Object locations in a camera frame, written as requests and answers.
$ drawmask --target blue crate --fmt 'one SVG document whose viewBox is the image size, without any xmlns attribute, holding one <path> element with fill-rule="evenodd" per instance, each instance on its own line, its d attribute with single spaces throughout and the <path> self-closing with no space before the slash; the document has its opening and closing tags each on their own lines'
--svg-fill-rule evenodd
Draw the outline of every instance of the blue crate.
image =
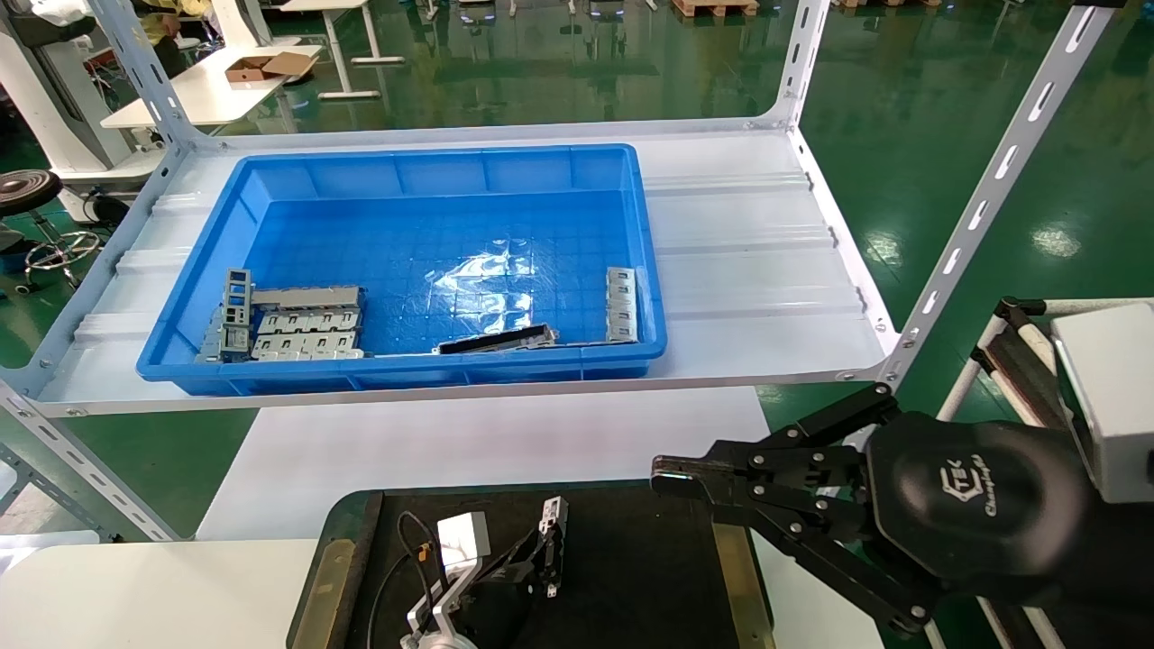
<svg viewBox="0 0 1154 649">
<path fill-rule="evenodd" d="M 547 323 L 606 338 L 606 271 L 637 270 L 639 342 L 437 356 Z M 355 360 L 194 364 L 227 268 L 257 289 L 365 289 Z M 665 312 L 625 144 L 254 156 L 238 163 L 136 363 L 147 381 L 231 396 L 642 376 Z"/>
</svg>

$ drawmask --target cardboard box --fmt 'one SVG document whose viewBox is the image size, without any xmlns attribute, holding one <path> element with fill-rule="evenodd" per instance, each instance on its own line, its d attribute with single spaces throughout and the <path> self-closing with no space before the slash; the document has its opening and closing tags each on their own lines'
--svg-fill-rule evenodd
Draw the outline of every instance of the cardboard box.
<svg viewBox="0 0 1154 649">
<path fill-rule="evenodd" d="M 250 83 L 279 76 L 300 76 L 313 68 L 315 60 L 305 54 L 280 52 L 276 57 L 241 57 L 224 70 L 230 83 Z"/>
</svg>

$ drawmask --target person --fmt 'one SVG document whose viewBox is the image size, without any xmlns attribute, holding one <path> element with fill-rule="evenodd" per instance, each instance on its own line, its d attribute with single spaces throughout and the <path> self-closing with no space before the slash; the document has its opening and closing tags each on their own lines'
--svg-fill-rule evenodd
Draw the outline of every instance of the person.
<svg viewBox="0 0 1154 649">
<path fill-rule="evenodd" d="M 144 36 L 152 44 L 156 58 L 160 60 L 160 67 L 168 79 L 177 76 L 188 68 L 185 58 L 180 55 L 180 47 L 177 46 L 177 36 L 180 33 L 180 21 L 177 16 L 185 13 L 189 16 L 203 16 L 211 13 L 209 0 L 132 0 L 133 8 L 144 28 Z"/>
</svg>

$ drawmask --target wooden pallet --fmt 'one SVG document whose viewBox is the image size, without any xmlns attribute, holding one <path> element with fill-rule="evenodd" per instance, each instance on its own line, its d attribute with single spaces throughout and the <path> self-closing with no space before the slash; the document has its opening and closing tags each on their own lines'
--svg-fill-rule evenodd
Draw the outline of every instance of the wooden pallet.
<svg viewBox="0 0 1154 649">
<path fill-rule="evenodd" d="M 673 0 L 673 6 L 691 18 L 699 8 L 707 8 L 714 16 L 724 16 L 728 8 L 741 9 L 747 16 L 757 13 L 757 0 Z"/>
</svg>

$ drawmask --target green epoxy floor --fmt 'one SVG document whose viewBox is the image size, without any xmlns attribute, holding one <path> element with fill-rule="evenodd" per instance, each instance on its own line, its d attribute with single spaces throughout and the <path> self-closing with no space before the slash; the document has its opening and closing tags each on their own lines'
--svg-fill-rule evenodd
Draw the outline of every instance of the green epoxy floor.
<svg viewBox="0 0 1154 649">
<path fill-rule="evenodd" d="M 763 1 L 757 17 L 684 20 L 639 0 L 579 3 L 570 18 L 556 0 L 470 9 L 456 6 L 422 25 L 411 6 L 372 0 L 385 54 L 402 67 L 353 68 L 373 100 L 325 103 L 338 88 L 331 59 L 294 89 L 302 132 L 752 115 L 777 92 L 792 15 Z M 966 271 L 901 389 L 908 409 L 936 411 L 999 296 L 1154 294 L 1144 262 L 1154 231 L 1154 24 L 1138 7 L 1115 18 Z M 831 12 L 802 129 L 897 323 L 905 320 L 1056 33 L 1066 7 L 959 0 Z M 273 25 L 323 40 L 320 20 Z M 367 53 L 360 16 L 338 22 L 347 57 Z M 225 133 L 284 129 L 269 102 Z M 0 171 L 45 164 L 31 143 L 5 144 Z M 12 293 L 14 278 L 0 278 Z M 0 359 L 27 360 L 67 292 L 50 286 L 0 304 Z M 771 386 L 759 395 L 771 425 L 789 422 L 852 389 Z M 80 437 L 179 532 L 190 535 L 243 439 L 253 411 L 76 419 Z M 982 383 L 960 419 L 1009 417 Z M 92 509 L 108 508 L 14 422 L 0 439 Z M 954 647 L 988 647 L 969 622 L 976 606 L 939 616 Z"/>
</svg>

